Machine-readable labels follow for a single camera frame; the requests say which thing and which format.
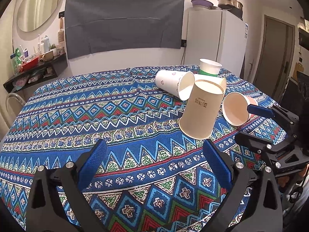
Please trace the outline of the red box on shelf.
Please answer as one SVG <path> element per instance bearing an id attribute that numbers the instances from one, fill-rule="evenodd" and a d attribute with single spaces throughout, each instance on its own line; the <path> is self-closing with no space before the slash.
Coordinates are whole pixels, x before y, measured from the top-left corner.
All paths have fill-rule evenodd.
<path id="1" fill-rule="evenodd" d="M 20 72 L 28 71 L 38 65 L 39 57 L 34 57 L 21 65 Z"/>

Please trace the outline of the white bottle on shelf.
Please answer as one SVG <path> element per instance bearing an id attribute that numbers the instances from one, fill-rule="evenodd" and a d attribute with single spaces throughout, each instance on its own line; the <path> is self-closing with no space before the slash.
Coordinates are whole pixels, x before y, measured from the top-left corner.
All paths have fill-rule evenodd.
<path id="1" fill-rule="evenodd" d="M 44 53 L 49 52 L 50 51 L 50 40 L 47 35 L 43 37 L 43 45 L 44 45 Z"/>

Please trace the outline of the white cup with hearts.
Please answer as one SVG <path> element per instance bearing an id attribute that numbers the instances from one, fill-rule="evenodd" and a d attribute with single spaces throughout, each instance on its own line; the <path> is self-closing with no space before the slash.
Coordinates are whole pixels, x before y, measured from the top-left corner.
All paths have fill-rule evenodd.
<path id="1" fill-rule="evenodd" d="M 176 96 L 181 101 L 187 101 L 195 83 L 194 74 L 190 71 L 159 70 L 155 76 L 158 88 Z"/>

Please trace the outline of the metal pot on fridge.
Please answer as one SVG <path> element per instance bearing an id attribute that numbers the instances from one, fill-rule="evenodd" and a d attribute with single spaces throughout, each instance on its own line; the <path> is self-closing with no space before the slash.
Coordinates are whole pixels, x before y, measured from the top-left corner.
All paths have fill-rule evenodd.
<path id="1" fill-rule="evenodd" d="M 218 0 L 218 7 L 243 20 L 243 4 L 237 0 Z"/>

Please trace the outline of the brown paper cup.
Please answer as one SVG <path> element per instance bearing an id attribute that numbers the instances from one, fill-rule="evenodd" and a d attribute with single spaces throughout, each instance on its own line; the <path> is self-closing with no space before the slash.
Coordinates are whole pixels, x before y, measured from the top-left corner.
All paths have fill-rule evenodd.
<path id="1" fill-rule="evenodd" d="M 179 128 L 188 137 L 205 140 L 211 136 L 224 89 L 208 80 L 196 80 L 179 120 Z"/>

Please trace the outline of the brown door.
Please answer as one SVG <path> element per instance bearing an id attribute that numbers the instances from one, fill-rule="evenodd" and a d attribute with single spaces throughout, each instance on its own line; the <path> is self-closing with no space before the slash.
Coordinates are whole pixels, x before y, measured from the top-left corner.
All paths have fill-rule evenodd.
<path id="1" fill-rule="evenodd" d="M 294 55 L 295 27 L 265 15 L 263 39 L 254 85 L 279 102 Z"/>

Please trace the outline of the white refrigerator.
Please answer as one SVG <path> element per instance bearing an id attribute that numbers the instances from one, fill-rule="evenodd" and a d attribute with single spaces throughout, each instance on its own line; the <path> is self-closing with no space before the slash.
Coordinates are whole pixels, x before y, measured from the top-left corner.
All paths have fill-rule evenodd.
<path id="1" fill-rule="evenodd" d="M 208 59 L 239 76 L 247 39 L 247 23 L 231 12 L 192 7 L 188 11 L 184 63 L 199 65 L 200 59 Z"/>

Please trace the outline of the white cup green band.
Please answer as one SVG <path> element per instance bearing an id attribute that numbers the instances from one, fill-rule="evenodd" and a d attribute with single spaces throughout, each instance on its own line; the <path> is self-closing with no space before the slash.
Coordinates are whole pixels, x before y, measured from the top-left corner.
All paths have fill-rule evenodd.
<path id="1" fill-rule="evenodd" d="M 199 61 L 199 74 L 217 77 L 222 67 L 220 63 L 208 59 L 200 59 Z"/>

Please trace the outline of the clear acrylic chair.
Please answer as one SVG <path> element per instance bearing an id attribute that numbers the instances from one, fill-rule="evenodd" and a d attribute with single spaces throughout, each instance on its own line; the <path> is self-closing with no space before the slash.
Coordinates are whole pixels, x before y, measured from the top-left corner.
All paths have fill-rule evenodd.
<path id="1" fill-rule="evenodd" d="M 7 95 L 5 100 L 5 106 L 11 125 L 13 124 L 25 104 L 25 100 L 17 93 L 9 93 Z"/>

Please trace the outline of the oval wall mirror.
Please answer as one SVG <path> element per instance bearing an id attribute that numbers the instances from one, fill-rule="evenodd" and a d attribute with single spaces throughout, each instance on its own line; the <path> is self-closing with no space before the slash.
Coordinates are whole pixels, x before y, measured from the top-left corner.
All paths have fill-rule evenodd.
<path id="1" fill-rule="evenodd" d="M 32 32 L 42 26 L 56 10 L 61 0 L 22 0 L 17 12 L 17 26 Z"/>

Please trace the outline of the pink paper cup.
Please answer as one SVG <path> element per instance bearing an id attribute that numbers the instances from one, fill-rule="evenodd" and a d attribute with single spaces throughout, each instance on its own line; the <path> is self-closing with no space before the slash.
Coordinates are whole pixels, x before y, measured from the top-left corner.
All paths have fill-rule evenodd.
<path id="1" fill-rule="evenodd" d="M 225 120 L 236 127 L 245 124 L 253 116 L 247 111 L 250 104 L 258 106 L 258 102 L 249 96 L 238 92 L 227 94 L 222 102 L 222 112 Z"/>

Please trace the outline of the green bottle on shelf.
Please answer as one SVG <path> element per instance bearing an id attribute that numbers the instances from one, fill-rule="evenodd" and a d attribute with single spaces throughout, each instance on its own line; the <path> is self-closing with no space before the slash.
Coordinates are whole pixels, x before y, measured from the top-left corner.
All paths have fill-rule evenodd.
<path id="1" fill-rule="evenodd" d="M 21 52 L 18 48 L 15 49 L 15 52 L 10 56 L 10 62 L 13 69 L 13 73 L 17 74 L 20 72 L 22 65 Z"/>

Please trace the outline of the grey cloth covered television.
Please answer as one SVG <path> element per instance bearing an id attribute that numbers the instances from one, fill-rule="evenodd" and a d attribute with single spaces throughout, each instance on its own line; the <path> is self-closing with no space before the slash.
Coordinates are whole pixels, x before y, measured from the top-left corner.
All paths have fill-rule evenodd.
<path id="1" fill-rule="evenodd" d="M 184 0 L 66 0 L 69 59 L 138 48 L 181 48 Z"/>

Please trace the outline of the purple bowl on fridge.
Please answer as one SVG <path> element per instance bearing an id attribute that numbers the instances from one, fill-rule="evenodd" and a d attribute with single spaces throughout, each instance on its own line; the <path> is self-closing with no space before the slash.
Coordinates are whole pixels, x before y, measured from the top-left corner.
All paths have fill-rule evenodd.
<path id="1" fill-rule="evenodd" d="M 212 7 L 213 3 L 208 0 L 191 0 L 192 6 Z"/>

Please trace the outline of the black wall shelf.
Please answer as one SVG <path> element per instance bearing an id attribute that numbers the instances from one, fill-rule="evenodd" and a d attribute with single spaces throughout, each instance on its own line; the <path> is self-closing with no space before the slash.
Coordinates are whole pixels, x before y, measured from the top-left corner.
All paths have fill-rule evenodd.
<path id="1" fill-rule="evenodd" d="M 35 67 L 13 75 L 3 84 L 3 87 L 7 93 L 22 91 L 36 84 L 58 78 L 67 67 L 68 63 L 64 53 L 48 62 L 39 61 Z"/>

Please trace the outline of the blue patterned tablecloth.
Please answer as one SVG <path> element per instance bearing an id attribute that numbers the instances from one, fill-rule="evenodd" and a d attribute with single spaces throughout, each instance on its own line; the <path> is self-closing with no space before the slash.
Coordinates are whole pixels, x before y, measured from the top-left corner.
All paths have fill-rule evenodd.
<path id="1" fill-rule="evenodd" d="M 226 190 L 200 140 L 179 129 L 186 103 L 159 89 L 159 67 L 62 78 L 38 88 L 1 141 L 1 201 L 20 230 L 41 165 L 107 155 L 83 194 L 111 231 L 200 231 Z"/>

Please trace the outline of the white cup yellow rim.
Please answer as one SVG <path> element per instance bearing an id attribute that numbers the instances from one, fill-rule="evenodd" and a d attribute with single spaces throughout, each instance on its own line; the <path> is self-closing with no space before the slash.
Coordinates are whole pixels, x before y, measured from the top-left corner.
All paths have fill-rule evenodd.
<path id="1" fill-rule="evenodd" d="M 226 86 L 227 86 L 227 81 L 225 78 L 219 78 L 219 77 L 213 77 L 213 76 L 209 76 L 209 75 L 203 75 L 203 74 L 195 74 L 194 75 L 195 80 L 206 80 L 206 81 L 210 81 L 213 82 L 217 85 L 219 85 L 224 93 L 226 91 Z"/>

